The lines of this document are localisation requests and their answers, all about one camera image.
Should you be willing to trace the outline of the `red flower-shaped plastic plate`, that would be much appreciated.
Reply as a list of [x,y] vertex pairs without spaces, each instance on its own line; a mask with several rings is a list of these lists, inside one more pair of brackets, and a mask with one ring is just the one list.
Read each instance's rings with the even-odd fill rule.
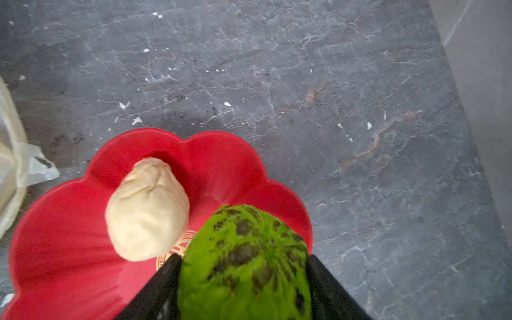
[[9,249],[15,295],[3,319],[113,319],[167,260],[130,262],[114,250],[105,208],[124,177],[146,157],[168,163],[191,205],[189,225],[173,253],[222,205],[253,205],[278,217],[313,245],[300,198],[269,179],[242,138],[208,131],[189,139],[155,128],[134,129],[105,144],[85,175],[41,196],[20,219]]

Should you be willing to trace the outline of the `cream translucent plastic bag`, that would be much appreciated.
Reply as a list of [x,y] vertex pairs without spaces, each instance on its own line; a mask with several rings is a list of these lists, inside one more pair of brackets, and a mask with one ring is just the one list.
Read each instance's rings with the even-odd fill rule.
[[7,84],[1,81],[1,236],[14,224],[27,188],[59,176],[41,148],[28,143]]

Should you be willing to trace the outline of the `fake cream garlic bulb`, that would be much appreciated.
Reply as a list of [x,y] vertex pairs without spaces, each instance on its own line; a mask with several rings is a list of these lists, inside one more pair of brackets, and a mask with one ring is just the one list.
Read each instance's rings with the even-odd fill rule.
[[169,253],[189,224],[189,197],[162,160],[137,162],[110,197],[105,220],[122,258],[146,261]]

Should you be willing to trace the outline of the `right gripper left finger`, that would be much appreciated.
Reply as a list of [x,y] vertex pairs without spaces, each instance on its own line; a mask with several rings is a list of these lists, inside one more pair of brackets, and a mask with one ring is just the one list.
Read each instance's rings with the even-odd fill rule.
[[115,320],[181,319],[177,306],[181,264],[181,256],[174,253]]

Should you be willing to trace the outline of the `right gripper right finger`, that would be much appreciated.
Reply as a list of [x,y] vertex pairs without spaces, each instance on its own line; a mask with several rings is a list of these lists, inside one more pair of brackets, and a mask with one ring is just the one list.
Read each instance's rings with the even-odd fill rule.
[[372,320],[315,255],[307,259],[307,279],[314,320]]

